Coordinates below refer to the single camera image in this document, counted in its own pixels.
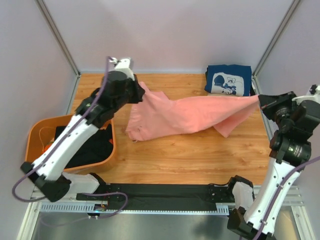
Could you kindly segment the pink t shirt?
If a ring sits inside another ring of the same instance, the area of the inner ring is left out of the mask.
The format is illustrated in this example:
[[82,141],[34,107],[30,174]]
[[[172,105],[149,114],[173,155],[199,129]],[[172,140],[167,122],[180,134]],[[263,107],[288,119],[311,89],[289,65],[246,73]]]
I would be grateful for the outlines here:
[[126,133],[133,141],[193,134],[214,128],[227,138],[259,106],[253,96],[193,96],[170,100],[162,91],[151,91],[140,83],[145,93],[142,102],[133,104]]

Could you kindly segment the orange plastic basket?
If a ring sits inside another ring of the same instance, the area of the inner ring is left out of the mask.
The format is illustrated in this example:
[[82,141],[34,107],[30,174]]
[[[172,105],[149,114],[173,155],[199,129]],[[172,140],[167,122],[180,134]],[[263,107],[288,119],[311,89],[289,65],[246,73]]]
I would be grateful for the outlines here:
[[[98,163],[65,169],[68,162],[79,148],[98,130],[112,125],[113,151],[111,155]],[[42,153],[48,143],[51,147]],[[64,115],[47,118],[36,123],[29,132],[24,162],[31,168],[39,167],[38,175],[44,175],[49,180],[55,180],[62,172],[74,173],[87,168],[100,168],[110,163],[116,152],[116,137],[114,121],[93,125],[81,115]]]

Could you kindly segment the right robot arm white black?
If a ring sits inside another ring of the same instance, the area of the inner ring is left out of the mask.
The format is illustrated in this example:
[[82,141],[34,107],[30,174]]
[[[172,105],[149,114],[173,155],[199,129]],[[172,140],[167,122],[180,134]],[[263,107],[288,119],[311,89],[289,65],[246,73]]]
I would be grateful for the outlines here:
[[258,96],[260,109],[278,129],[269,142],[266,176],[256,196],[253,184],[236,175],[225,189],[235,202],[227,228],[247,240],[273,240],[275,224],[285,197],[304,168],[312,163],[309,138],[320,124],[320,87],[312,85],[308,94],[293,91]]

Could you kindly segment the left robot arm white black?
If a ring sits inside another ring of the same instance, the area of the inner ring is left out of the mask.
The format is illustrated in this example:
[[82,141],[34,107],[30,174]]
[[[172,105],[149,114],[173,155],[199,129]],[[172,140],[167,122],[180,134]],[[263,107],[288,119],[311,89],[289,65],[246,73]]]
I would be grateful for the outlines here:
[[59,201],[69,192],[88,194],[94,201],[101,200],[106,189],[98,175],[64,173],[64,169],[81,146],[119,109],[141,102],[144,93],[130,68],[108,71],[101,87],[82,101],[49,149],[34,162],[21,165],[24,177],[29,178],[50,202]]

